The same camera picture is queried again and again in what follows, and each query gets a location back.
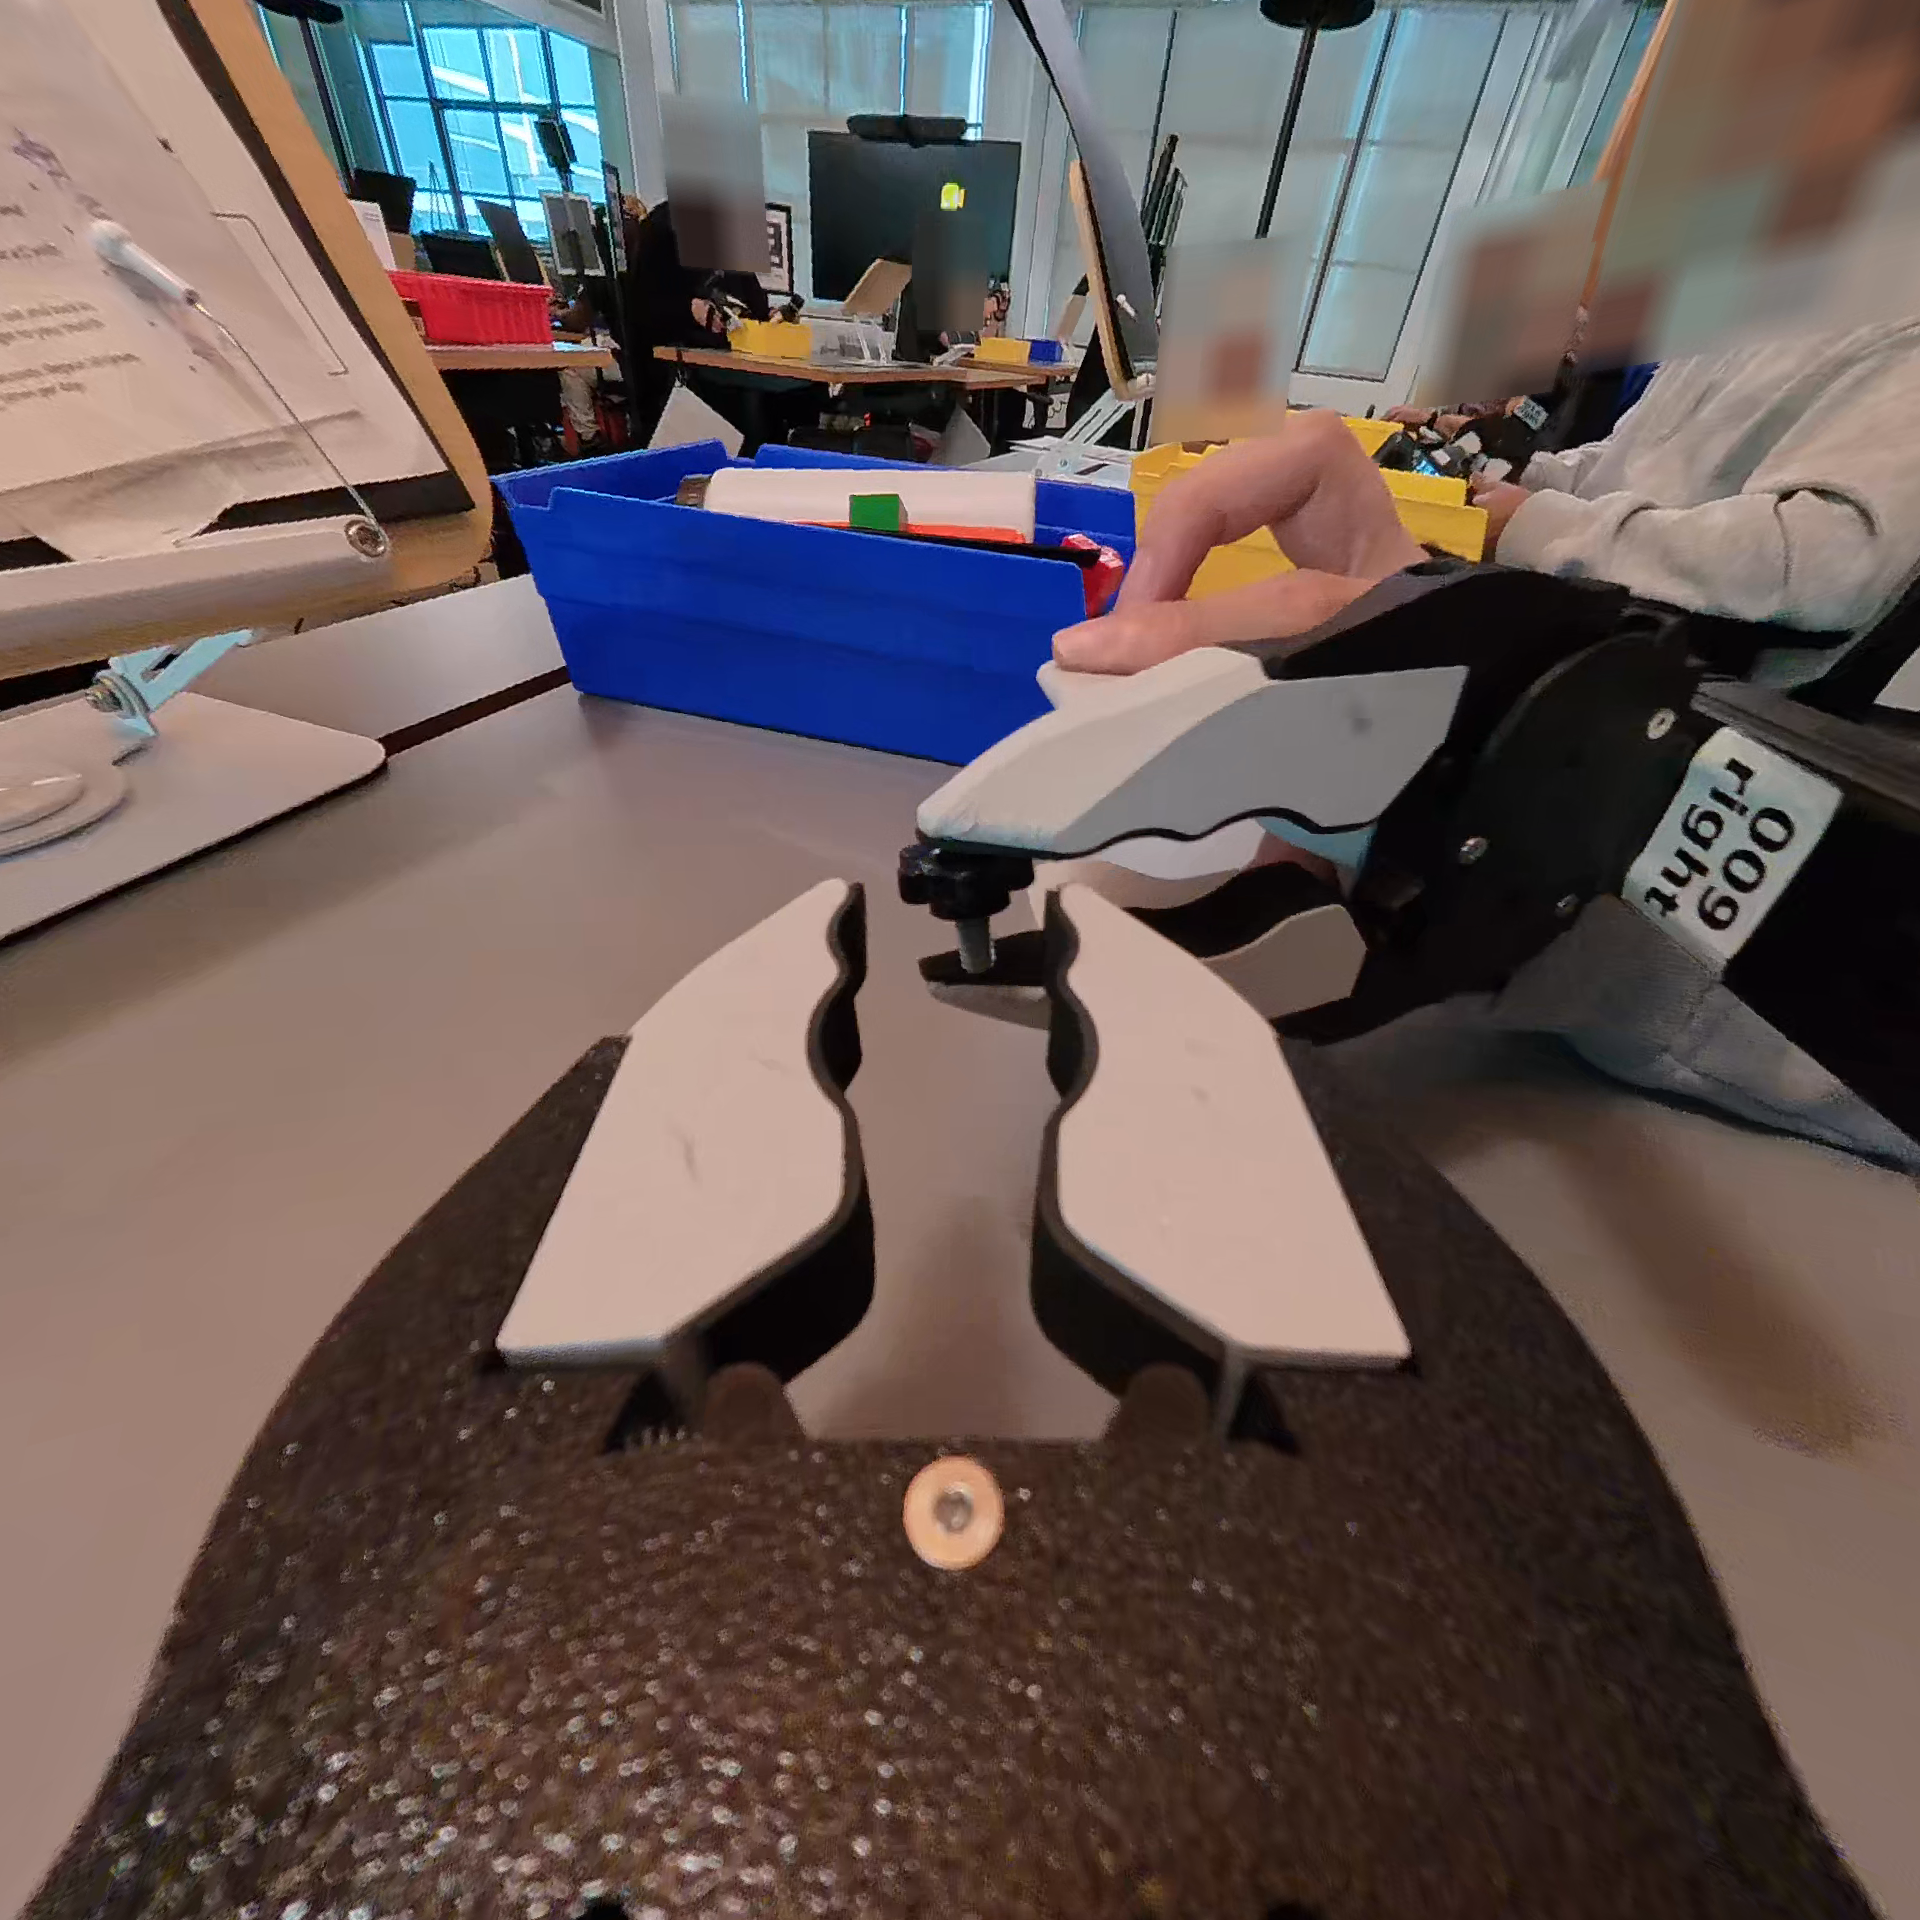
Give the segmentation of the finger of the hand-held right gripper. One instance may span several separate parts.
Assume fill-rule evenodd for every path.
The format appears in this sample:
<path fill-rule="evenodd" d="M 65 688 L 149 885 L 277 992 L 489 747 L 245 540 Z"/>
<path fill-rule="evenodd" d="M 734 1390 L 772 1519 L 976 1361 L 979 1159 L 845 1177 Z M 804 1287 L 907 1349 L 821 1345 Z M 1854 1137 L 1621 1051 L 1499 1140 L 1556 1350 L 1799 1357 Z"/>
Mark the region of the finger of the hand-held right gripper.
<path fill-rule="evenodd" d="M 1364 942 L 1336 885 L 1313 870 L 1237 870 L 1164 879 L 1137 870 L 1039 870 L 1035 917 L 1049 894 L 1076 881 L 1180 945 L 1278 1024 L 1343 1001 L 1357 982 Z M 1046 1028 L 1041 928 L 993 936 L 985 974 L 958 950 L 921 959 L 934 1001 L 1006 1024 Z"/>
<path fill-rule="evenodd" d="M 1085 857 L 1240 819 L 1373 825 L 1448 736 L 1463 665 L 1271 679 L 1207 646 L 1068 702 L 988 747 L 917 814 L 939 846 Z"/>

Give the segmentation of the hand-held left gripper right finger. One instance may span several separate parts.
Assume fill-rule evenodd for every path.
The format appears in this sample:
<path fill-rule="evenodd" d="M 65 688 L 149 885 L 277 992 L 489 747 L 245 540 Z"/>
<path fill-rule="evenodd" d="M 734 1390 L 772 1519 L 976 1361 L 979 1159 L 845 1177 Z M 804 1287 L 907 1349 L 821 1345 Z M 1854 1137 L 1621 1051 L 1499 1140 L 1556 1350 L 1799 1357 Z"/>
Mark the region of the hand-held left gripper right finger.
<path fill-rule="evenodd" d="M 1376 1256 L 1272 1025 L 1182 945 L 1085 885 L 1046 904 L 1062 1072 L 1049 1135 L 1065 1249 L 1091 1255 L 1232 1373 L 1409 1360 Z"/>

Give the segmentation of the black knob screw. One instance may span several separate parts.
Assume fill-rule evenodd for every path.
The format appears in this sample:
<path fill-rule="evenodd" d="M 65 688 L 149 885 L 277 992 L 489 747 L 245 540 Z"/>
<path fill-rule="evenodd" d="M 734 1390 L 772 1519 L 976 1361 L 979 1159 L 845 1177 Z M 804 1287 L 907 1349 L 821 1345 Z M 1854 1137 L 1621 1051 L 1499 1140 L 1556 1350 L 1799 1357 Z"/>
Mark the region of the black knob screw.
<path fill-rule="evenodd" d="M 1035 877 L 1024 852 L 965 847 L 918 839 L 901 849 L 899 895 L 951 928 L 951 949 L 918 959 L 929 990 L 942 992 L 1038 992 L 1045 935 L 1016 932 L 1006 953 L 992 923 Z"/>

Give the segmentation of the blue plastic bin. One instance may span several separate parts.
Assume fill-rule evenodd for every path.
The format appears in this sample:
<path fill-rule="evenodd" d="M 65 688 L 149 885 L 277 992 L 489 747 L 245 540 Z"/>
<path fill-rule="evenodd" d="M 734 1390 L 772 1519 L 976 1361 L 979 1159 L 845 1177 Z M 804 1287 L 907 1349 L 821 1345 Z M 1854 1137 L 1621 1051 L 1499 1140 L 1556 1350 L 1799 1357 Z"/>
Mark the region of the blue plastic bin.
<path fill-rule="evenodd" d="M 1033 471 L 1030 550 L 817 532 L 688 510 L 726 467 L 887 463 L 812 447 L 750 462 L 715 440 L 496 478 L 575 689 L 601 700 L 969 761 L 1045 713 L 1052 640 L 1085 617 L 1068 542 L 1135 550 L 1121 487 Z"/>

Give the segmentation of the person's right forearm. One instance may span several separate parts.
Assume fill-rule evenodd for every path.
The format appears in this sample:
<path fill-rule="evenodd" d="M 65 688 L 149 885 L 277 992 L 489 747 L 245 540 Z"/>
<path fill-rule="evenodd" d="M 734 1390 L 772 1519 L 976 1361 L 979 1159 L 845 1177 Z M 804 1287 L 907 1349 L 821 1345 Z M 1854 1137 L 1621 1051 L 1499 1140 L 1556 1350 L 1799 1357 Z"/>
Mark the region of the person's right forearm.
<path fill-rule="evenodd" d="M 1545 1038 L 1652 1096 L 1806 1137 L 1903 1173 L 1918 1143 L 1816 1064 L 1688 950 L 1614 897 L 1524 963 L 1487 1004 L 1495 1025 Z"/>

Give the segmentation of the grey desk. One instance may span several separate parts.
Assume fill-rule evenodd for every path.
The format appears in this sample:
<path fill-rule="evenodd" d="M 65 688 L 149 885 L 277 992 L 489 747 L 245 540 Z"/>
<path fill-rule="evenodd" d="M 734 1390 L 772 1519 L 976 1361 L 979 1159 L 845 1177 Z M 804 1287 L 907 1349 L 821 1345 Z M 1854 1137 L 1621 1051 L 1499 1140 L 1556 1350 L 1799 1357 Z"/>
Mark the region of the grey desk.
<path fill-rule="evenodd" d="M 936 1006 L 939 935 L 896 897 L 943 769 L 580 700 L 526 583 L 265 640 L 206 685 L 390 761 L 4 949 L 4 1916 L 331 1317 L 592 1041 L 821 877 L 871 900 L 878 1289 L 798 1382 L 804 1427 L 1068 1438 L 1108 1411 L 1025 1304 L 1041 1039 Z M 1915 1181 L 1456 1008 L 1327 1062 L 1574 1317 L 1830 1832 L 1915 1916 Z"/>

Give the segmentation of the background wooden desk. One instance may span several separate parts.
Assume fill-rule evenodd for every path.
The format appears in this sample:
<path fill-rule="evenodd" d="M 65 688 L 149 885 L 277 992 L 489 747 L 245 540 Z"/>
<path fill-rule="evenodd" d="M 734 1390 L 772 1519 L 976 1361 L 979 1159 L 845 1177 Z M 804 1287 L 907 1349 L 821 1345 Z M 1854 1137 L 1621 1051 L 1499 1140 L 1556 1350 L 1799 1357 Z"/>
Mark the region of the background wooden desk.
<path fill-rule="evenodd" d="M 691 350 L 663 345 L 653 359 L 676 371 L 709 371 L 731 377 L 807 382 L 822 388 L 953 388 L 959 392 L 1028 392 L 1069 388 L 1075 365 L 1000 365 L 961 357 L 953 365 L 852 359 L 788 359 L 734 350 Z"/>

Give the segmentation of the large yellow plastic bin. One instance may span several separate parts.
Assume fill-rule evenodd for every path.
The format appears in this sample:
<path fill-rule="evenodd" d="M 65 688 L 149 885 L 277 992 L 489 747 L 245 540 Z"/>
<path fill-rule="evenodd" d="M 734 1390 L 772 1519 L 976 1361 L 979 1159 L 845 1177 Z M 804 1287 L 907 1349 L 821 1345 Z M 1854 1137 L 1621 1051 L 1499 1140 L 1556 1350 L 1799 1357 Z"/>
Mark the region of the large yellow plastic bin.
<path fill-rule="evenodd" d="M 1384 451 L 1413 451 L 1398 423 L 1384 419 L 1343 419 L 1367 456 Z M 1131 462 L 1128 492 L 1135 501 L 1135 528 L 1142 531 L 1166 485 L 1217 454 L 1217 443 L 1182 440 L 1141 451 Z M 1477 563 L 1486 542 L 1486 511 L 1470 503 L 1463 478 L 1428 471 L 1379 469 L 1396 499 L 1403 528 L 1433 556 Z M 1205 601 L 1245 585 L 1260 585 L 1292 569 L 1275 536 L 1264 526 L 1233 544 L 1213 545 L 1196 569 L 1185 597 Z"/>

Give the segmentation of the flat orange block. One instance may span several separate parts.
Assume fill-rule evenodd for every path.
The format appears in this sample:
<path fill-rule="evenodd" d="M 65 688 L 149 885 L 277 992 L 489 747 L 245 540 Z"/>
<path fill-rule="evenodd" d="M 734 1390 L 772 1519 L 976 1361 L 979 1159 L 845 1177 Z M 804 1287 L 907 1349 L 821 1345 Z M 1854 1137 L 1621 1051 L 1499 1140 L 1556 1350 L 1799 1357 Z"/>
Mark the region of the flat orange block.
<path fill-rule="evenodd" d="M 817 532 L 845 532 L 845 535 L 861 535 L 861 536 L 884 536 L 884 540 L 902 540 L 902 542 L 921 542 L 921 544 L 948 544 L 961 549 L 980 549 L 980 550 L 1030 550 L 1033 540 L 1030 535 L 1019 535 L 1016 531 L 1008 528 L 990 528 L 990 526 L 953 526 L 953 523 L 917 523 L 917 520 L 888 520 L 888 523 L 865 523 L 852 518 L 790 518 L 790 526 L 804 526 Z"/>

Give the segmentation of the white tube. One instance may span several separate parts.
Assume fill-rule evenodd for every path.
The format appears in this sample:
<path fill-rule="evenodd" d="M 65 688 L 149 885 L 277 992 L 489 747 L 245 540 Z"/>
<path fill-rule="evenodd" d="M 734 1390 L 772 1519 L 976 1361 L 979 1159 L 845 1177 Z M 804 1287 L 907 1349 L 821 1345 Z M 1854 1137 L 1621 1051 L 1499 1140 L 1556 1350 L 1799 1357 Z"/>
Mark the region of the white tube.
<path fill-rule="evenodd" d="M 1038 540 L 1038 479 L 1012 471 L 932 467 L 726 467 L 679 481 L 673 503 L 753 520 L 844 520 L 848 493 L 901 493 L 917 523 L 990 526 Z"/>

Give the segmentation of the wooden board stand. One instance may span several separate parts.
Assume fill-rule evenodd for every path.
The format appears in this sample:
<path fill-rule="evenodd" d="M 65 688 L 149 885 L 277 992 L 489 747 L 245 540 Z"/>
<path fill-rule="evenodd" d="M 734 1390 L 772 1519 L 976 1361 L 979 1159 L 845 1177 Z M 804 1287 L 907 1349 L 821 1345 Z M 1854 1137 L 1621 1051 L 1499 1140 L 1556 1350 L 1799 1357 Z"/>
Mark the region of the wooden board stand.
<path fill-rule="evenodd" d="M 1102 124 L 1065 4 L 1012 1 L 1012 13 L 1072 135 L 1072 217 L 1111 392 L 1118 399 L 1142 399 L 1157 383 L 1160 325 L 1135 192 Z"/>

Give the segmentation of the wooden document stand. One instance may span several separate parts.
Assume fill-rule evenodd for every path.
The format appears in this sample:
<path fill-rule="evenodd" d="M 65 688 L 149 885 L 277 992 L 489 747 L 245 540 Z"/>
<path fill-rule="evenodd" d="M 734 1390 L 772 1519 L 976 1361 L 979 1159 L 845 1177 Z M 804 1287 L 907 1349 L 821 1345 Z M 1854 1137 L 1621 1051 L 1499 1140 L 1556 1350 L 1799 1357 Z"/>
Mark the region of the wooden document stand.
<path fill-rule="evenodd" d="M 251 4 L 164 4 L 246 136 L 310 222 L 348 303 L 444 446 L 468 508 L 381 518 L 392 553 L 366 559 L 349 515 L 219 523 L 118 559 L 61 559 L 4 542 L 4 680 L 96 663 L 87 688 L 4 715 L 3 935 L 173 869 L 375 776 L 368 736 L 222 703 L 193 683 L 257 631 L 348 617 L 454 583 L 491 526 L 483 456 L 430 361 Z"/>

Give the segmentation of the thin black stand pole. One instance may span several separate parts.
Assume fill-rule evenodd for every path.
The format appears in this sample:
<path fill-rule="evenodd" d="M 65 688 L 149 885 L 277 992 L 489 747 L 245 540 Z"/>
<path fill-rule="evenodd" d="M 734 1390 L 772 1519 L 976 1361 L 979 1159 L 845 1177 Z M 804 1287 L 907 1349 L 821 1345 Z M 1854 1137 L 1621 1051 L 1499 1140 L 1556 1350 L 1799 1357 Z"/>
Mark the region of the thin black stand pole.
<path fill-rule="evenodd" d="M 1376 13 L 1376 1 L 1260 1 L 1256 6 L 1267 25 L 1295 35 L 1286 95 L 1279 112 L 1279 129 L 1275 133 L 1272 151 L 1267 165 L 1264 192 L 1254 219 L 1254 238 L 1267 239 L 1272 233 L 1279 187 L 1303 119 L 1311 59 L 1319 41 L 1364 25 Z"/>

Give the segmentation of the black monitor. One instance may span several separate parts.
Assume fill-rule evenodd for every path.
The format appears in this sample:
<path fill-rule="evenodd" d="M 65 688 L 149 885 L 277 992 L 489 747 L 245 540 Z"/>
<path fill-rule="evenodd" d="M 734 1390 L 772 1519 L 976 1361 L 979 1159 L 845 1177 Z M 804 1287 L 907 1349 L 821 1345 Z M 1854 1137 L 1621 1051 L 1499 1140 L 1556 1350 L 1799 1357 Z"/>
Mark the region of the black monitor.
<path fill-rule="evenodd" d="M 965 139 L 912 147 L 851 129 L 807 133 L 809 291 L 844 302 L 876 260 L 909 262 L 917 231 L 953 217 L 972 233 L 988 281 L 1008 281 L 1022 147 Z"/>

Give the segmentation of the red plastic bin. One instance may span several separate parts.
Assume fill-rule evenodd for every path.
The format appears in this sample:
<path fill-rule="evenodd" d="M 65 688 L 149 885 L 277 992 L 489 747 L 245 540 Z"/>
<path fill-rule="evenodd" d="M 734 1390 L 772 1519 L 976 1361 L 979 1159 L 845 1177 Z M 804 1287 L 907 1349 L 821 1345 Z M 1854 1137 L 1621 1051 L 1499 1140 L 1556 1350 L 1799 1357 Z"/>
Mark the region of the red plastic bin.
<path fill-rule="evenodd" d="M 388 271 L 428 345 L 552 345 L 551 295 L 542 283 L 438 271 Z"/>

